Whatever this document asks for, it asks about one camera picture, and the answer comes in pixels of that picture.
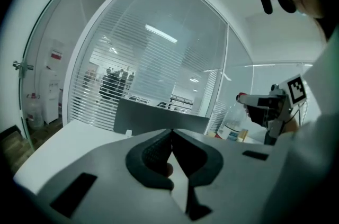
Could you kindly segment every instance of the white table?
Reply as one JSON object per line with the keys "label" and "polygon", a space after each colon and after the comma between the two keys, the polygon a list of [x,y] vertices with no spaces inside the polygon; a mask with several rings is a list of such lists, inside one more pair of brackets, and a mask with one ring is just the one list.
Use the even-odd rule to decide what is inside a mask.
{"label": "white table", "polygon": [[87,152],[125,138],[125,135],[73,120],[28,158],[14,180],[37,194],[49,179]]}

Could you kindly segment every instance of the plastic bottle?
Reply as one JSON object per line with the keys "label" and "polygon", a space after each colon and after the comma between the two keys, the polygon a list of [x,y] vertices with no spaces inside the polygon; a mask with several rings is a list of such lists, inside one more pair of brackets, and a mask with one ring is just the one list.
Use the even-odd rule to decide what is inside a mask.
{"label": "plastic bottle", "polygon": [[37,97],[35,93],[27,95],[28,124],[33,130],[38,130],[43,127],[42,109],[39,98],[40,96]]}
{"label": "plastic bottle", "polygon": [[246,112],[242,104],[235,103],[225,114],[218,130],[218,135],[223,139],[237,141],[237,136],[242,130],[242,124],[246,120]]}

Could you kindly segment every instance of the floor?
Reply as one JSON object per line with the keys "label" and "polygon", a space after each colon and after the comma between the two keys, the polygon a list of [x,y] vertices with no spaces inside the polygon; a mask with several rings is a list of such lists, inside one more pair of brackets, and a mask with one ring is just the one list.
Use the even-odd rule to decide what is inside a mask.
{"label": "floor", "polygon": [[[37,150],[62,127],[63,120],[61,117],[39,130],[33,130],[28,126],[34,150]],[[0,145],[13,175],[34,152],[29,142],[23,139],[17,131],[1,140]]]}

